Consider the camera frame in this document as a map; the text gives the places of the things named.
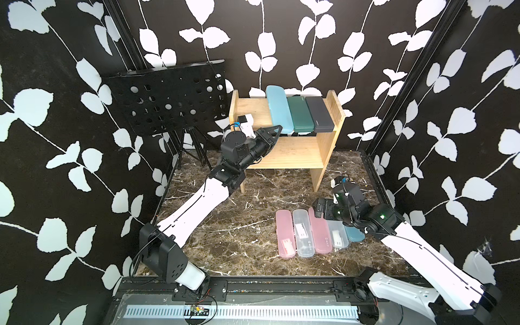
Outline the light blue pencil case top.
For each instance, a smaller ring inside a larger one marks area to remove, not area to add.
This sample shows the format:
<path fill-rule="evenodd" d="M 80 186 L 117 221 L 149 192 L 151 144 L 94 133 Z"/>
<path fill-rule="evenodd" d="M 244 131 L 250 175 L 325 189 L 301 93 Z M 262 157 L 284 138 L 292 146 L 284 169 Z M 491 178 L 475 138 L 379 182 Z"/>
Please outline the light blue pencil case top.
<path fill-rule="evenodd" d="M 283 135 L 292 134 L 294 124 L 284 89 L 277 85 L 268 85 L 265 92 L 273 126 L 281 126 Z"/>

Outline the teal pencil case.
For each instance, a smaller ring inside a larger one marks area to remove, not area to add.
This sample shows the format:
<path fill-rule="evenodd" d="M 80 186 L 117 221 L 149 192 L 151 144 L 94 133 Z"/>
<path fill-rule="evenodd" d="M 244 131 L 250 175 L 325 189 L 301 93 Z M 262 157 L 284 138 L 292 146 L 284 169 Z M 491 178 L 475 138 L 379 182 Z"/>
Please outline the teal pencil case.
<path fill-rule="evenodd" d="M 362 242 L 365 240 L 365 234 L 356 227 L 345 226 L 345 231 L 349 242 Z"/>

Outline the dark green pencil case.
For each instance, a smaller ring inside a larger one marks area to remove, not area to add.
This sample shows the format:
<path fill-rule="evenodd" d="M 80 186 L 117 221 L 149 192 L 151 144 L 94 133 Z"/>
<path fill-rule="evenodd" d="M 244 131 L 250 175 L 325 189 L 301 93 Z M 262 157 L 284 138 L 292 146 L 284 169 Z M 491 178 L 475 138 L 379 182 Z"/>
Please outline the dark green pencil case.
<path fill-rule="evenodd" d="M 287 98 L 295 133 L 314 131 L 314 121 L 308 108 L 306 99 L 301 96 Z"/>

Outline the pink pencil case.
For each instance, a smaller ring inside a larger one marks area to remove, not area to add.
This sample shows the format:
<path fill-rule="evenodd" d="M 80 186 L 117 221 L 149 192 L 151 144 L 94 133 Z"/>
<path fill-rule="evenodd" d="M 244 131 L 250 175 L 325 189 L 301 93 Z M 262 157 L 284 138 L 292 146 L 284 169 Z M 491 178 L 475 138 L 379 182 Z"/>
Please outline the pink pencil case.
<path fill-rule="evenodd" d="M 283 259 L 295 257 L 296 244 L 291 212 L 289 210 L 278 210 L 275 220 L 279 256 Z"/>
<path fill-rule="evenodd" d="M 312 207 L 308 209 L 308 214 L 310 217 L 315 252 L 321 255 L 329 254 L 333 250 L 333 245 L 330 239 L 330 230 L 327 221 L 322 217 L 318 217 Z"/>

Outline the frosted clear pencil case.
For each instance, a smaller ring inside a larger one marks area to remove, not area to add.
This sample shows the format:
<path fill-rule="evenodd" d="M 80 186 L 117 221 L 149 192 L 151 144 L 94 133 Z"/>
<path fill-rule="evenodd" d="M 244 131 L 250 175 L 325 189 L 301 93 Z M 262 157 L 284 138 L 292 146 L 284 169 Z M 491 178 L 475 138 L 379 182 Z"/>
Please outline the frosted clear pencil case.
<path fill-rule="evenodd" d="M 334 249 L 346 249 L 349 246 L 345 226 L 340 221 L 327 220 L 330 232 L 330 239 Z"/>

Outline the pink pencil case top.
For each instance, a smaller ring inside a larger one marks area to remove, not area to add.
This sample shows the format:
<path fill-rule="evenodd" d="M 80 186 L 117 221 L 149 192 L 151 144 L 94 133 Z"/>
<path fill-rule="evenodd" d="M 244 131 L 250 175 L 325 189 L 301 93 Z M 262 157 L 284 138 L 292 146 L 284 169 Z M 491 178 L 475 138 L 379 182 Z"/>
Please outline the pink pencil case top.
<path fill-rule="evenodd" d="M 275 220 L 279 256 L 283 259 L 295 257 L 296 244 L 291 212 L 289 210 L 278 210 Z"/>

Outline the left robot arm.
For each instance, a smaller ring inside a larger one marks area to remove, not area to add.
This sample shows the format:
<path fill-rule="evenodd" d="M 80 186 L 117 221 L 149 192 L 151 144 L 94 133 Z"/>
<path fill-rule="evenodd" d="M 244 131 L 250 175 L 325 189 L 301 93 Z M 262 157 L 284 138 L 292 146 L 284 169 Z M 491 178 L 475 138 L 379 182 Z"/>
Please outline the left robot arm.
<path fill-rule="evenodd" d="M 141 261 L 166 283 L 177 283 L 195 292 L 204 290 L 207 274 L 190 262 L 182 250 L 190 235 L 245 180 L 245 171 L 260 162 L 276 146 L 282 126 L 259 128 L 249 137 L 231 130 L 221 143 L 218 164 L 203 185 L 176 212 L 156 225 L 147 223 L 139 231 Z"/>

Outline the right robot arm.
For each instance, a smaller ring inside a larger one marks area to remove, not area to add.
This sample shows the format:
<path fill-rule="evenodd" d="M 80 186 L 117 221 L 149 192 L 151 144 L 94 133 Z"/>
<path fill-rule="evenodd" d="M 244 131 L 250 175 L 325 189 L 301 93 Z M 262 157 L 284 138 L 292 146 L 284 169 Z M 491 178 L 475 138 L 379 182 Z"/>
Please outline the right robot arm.
<path fill-rule="evenodd" d="M 436 324 L 489 324 L 501 300 L 493 284 L 482 284 L 436 251 L 391 206 L 355 205 L 345 195 L 317 199 L 314 215 L 340 221 L 380 240 L 412 266 L 428 283 L 419 286 L 366 269 L 355 279 L 358 294 L 407 307 Z"/>

